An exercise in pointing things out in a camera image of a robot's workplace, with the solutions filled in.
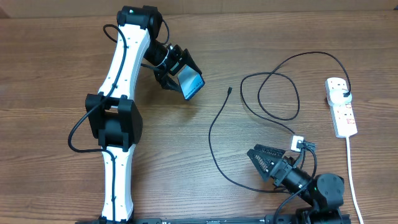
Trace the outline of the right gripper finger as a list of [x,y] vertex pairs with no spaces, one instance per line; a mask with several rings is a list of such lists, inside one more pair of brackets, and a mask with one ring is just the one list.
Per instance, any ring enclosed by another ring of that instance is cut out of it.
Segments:
[[267,182],[271,176],[271,170],[274,167],[272,157],[268,156],[265,152],[256,151],[254,149],[248,150],[247,155],[263,181]]
[[277,158],[282,158],[283,155],[285,154],[285,150],[283,150],[283,149],[278,149],[278,148],[270,147],[270,146],[264,146],[261,144],[256,144],[254,146],[254,150],[263,152],[263,153],[267,154],[268,156],[277,157]]

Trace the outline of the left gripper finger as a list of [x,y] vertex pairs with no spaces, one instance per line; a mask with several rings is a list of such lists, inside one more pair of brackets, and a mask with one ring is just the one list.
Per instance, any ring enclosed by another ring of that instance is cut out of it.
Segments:
[[194,71],[196,71],[197,73],[199,73],[201,75],[202,71],[198,68],[197,64],[195,63],[192,56],[190,55],[190,52],[188,51],[188,49],[185,49],[183,52],[185,54],[184,55],[185,65],[189,66],[190,68],[192,68]]
[[177,84],[172,78],[170,78],[168,75],[164,76],[160,80],[160,85],[163,89],[165,90],[172,90],[176,92],[182,92],[181,87],[179,84]]

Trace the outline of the Samsung Galaxy smartphone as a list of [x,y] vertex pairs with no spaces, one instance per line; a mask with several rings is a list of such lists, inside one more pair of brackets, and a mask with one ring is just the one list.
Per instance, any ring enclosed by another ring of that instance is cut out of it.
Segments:
[[182,71],[177,75],[177,80],[185,100],[193,98],[205,85],[202,75],[188,65],[184,66]]

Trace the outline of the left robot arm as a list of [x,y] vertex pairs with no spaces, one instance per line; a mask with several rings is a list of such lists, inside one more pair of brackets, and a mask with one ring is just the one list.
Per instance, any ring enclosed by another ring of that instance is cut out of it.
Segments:
[[117,13],[117,23],[108,75],[98,93],[85,100],[90,128],[104,159],[105,198],[98,223],[132,221],[132,156],[143,130],[134,94],[142,61],[149,62],[163,89],[177,91],[185,100],[205,84],[187,49],[157,40],[165,22],[156,7],[124,6]]

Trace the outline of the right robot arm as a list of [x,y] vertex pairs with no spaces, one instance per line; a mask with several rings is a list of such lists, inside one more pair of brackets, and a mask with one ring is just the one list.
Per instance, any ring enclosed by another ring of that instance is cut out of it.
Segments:
[[[274,187],[282,187],[290,194],[273,215],[265,216],[266,223],[295,224],[347,224],[349,215],[340,212],[344,204],[344,179],[336,174],[308,174],[299,167],[299,159],[284,156],[285,151],[257,144],[248,150],[252,161],[263,181],[273,180]],[[294,197],[309,204],[298,208],[292,215],[281,215],[282,208]]]

